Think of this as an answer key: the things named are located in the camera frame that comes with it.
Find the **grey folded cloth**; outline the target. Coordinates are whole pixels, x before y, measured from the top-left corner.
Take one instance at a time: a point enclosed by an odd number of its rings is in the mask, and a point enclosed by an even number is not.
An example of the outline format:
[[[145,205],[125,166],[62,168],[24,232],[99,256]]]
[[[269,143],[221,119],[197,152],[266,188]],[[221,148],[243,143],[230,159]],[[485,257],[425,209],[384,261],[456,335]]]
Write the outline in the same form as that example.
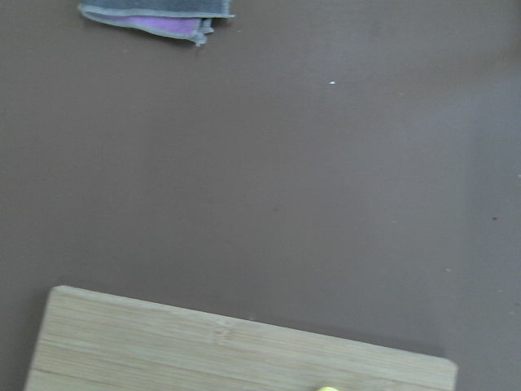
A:
[[[212,22],[231,19],[231,2],[161,0],[82,0],[78,11],[88,20],[202,46]]]

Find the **yellow plastic knife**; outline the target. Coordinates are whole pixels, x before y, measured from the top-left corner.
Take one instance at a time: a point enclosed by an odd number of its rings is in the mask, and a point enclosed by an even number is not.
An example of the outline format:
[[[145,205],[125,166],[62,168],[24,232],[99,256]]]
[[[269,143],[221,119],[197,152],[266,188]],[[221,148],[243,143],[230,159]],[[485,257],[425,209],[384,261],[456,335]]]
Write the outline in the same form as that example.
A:
[[[316,389],[315,391],[339,391],[339,390],[335,387],[323,386],[321,388]]]

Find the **bamboo cutting board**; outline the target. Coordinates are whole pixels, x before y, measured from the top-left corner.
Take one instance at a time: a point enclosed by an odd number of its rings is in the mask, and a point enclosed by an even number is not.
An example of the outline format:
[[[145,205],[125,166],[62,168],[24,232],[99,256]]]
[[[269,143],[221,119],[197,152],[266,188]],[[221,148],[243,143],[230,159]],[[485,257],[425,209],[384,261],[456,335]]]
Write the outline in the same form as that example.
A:
[[[52,288],[27,390],[452,390],[445,358]]]

